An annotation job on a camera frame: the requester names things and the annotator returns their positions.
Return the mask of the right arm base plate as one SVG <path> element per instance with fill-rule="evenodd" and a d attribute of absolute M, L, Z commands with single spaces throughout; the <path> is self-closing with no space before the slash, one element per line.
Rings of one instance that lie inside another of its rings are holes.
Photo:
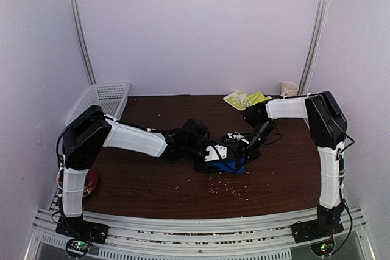
<path fill-rule="evenodd" d="M 318 220 L 296 222 L 291 225 L 291 231 L 296 244 L 306 241 L 313 241 L 323 237 L 330 237 L 332 234 L 344 231 L 342 223 L 336 223 L 329 227 L 320 226 Z"/>

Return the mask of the blue towel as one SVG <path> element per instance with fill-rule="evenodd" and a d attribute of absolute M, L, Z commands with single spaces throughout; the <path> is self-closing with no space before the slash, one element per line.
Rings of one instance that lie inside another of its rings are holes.
<path fill-rule="evenodd" d="M 215 172 L 225 172 L 231 174 L 244 173 L 244 166 L 236 158 L 231 158 L 222 161 L 211 161 L 208 163 L 208 168 Z"/>

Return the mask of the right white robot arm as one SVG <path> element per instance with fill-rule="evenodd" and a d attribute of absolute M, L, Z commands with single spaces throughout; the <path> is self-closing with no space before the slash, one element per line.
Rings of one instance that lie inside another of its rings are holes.
<path fill-rule="evenodd" d="M 306 96 L 269 99 L 247 108 L 243 117 L 253 130 L 238 143 L 238 166 L 260 156 L 260 146 L 274 129 L 276 119 L 301 118 L 308 121 L 311 139 L 317 146 L 321 163 L 321 194 L 317 218 L 297 222 L 291 229 L 295 237 L 304 239 L 342 231 L 347 121 L 332 93 L 323 91 Z"/>

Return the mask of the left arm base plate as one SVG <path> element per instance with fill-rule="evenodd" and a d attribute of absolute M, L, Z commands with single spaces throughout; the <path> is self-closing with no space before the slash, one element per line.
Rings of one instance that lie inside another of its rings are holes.
<path fill-rule="evenodd" d="M 88 222 L 81 217 L 65 217 L 60 219 L 55 232 L 88 243 L 105 244 L 108 230 L 108 225 Z"/>

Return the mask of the yellow green patterned towel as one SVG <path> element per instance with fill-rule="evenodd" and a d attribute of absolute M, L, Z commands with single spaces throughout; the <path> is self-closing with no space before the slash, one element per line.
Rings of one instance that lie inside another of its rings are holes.
<path fill-rule="evenodd" d="M 252 94 L 235 91 L 223 97 L 224 102 L 238 111 L 244 111 L 248 107 L 269 99 L 271 96 L 265 96 L 261 91 Z"/>

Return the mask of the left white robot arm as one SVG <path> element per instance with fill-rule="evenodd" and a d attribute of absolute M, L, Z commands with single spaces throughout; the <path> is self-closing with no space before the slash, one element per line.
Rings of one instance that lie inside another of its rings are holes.
<path fill-rule="evenodd" d="M 201 169 L 218 158 L 209 140 L 208 128 L 199 121 L 174 130 L 145 128 L 103 114 L 93 105 L 61 132 L 56 151 L 60 163 L 62 205 L 61 223 L 75 238 L 88 231 L 83 220 L 83 192 L 88 172 L 103 148 L 124 149 L 174 162 L 192 161 Z"/>

